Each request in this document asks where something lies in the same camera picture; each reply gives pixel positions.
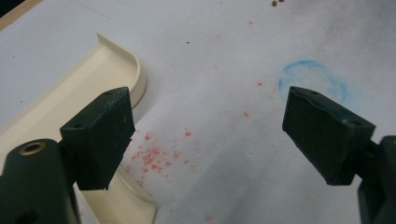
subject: blue mark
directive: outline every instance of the blue mark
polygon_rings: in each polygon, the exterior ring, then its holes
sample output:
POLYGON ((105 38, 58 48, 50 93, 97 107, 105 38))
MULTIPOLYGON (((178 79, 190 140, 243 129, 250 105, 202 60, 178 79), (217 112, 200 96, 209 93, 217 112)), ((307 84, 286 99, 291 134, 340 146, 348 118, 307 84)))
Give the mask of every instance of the blue mark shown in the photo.
POLYGON ((283 69, 278 87, 285 102, 288 99, 290 86, 320 92, 337 103, 343 103, 347 97, 346 85, 326 66, 311 60, 291 63, 283 69))

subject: cream plastic piece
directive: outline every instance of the cream plastic piece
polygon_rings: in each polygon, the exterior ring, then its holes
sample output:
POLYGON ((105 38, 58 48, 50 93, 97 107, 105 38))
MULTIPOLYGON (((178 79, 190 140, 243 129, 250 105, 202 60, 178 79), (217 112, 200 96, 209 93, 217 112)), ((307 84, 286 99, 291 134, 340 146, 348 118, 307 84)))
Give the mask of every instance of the cream plastic piece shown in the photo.
MULTIPOLYGON (((103 35, 98 45, 60 81, 0 132, 0 167, 8 152, 38 138, 62 139, 59 129, 100 93, 127 86, 135 106, 146 88, 140 62, 103 35)), ((155 204, 121 167, 109 190, 78 191, 98 223, 152 223, 155 204)))

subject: screw hole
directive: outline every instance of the screw hole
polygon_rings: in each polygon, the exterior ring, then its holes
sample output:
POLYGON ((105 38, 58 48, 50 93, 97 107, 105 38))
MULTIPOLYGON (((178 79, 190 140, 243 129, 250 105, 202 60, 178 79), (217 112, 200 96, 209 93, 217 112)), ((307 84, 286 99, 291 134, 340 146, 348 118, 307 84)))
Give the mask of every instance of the screw hole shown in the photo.
POLYGON ((23 147, 20 150, 20 154, 22 156, 31 156, 34 155, 41 150, 43 150, 46 147, 46 144, 44 142, 35 142, 27 145, 26 147, 23 147))
POLYGON ((82 127, 84 127, 84 123, 77 123, 77 124, 73 125, 73 127, 82 128, 82 127))

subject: red stain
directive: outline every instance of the red stain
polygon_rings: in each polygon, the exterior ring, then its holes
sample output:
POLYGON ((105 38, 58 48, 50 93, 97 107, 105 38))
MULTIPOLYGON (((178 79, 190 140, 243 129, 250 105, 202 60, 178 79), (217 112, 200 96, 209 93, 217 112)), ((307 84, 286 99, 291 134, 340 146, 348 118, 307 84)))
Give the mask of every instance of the red stain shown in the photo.
POLYGON ((154 148, 154 150, 152 150, 154 155, 158 155, 160 154, 160 150, 158 148, 154 148))
POLYGON ((180 152, 174 151, 174 158, 175 158, 175 159, 177 159, 179 155, 180 155, 180 152))
POLYGON ((152 136, 152 133, 146 133, 145 139, 146 141, 150 140, 152 136))
POLYGON ((150 155, 144 156, 143 160, 143 163, 145 163, 145 165, 149 165, 154 162, 154 158, 150 157, 150 155))
POLYGON ((136 181, 140 187, 143 187, 144 181, 142 179, 136 181))
POLYGON ((191 133, 191 131, 190 131, 190 130, 186 131, 186 132, 185 132, 185 134, 186 134, 186 136, 187 136, 187 137, 189 137, 189 136, 191 136, 191 135, 192 135, 192 133, 191 133))
POLYGON ((129 174, 131 172, 131 166, 127 165, 126 168, 125 168, 125 171, 126 171, 126 173, 129 174))
POLYGON ((210 215, 206 215, 205 216, 205 221, 206 222, 210 222, 210 221, 212 221, 213 220, 213 217, 212 216, 210 216, 210 215))
POLYGON ((132 160, 140 159, 141 156, 142 156, 142 151, 138 151, 132 156, 132 160))

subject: white surface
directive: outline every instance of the white surface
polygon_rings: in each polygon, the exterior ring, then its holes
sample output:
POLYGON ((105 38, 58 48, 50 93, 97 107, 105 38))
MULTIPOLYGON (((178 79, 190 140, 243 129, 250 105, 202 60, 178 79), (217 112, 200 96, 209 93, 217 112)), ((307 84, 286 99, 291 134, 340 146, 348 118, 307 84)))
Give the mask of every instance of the white surface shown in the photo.
POLYGON ((42 2, 0 32, 0 124, 101 32, 148 75, 122 165, 159 205, 154 223, 360 223, 359 179, 326 186, 281 131, 279 80, 370 120, 376 142, 395 134, 395 11, 390 0, 42 2), (136 155, 150 149, 161 174, 136 155))

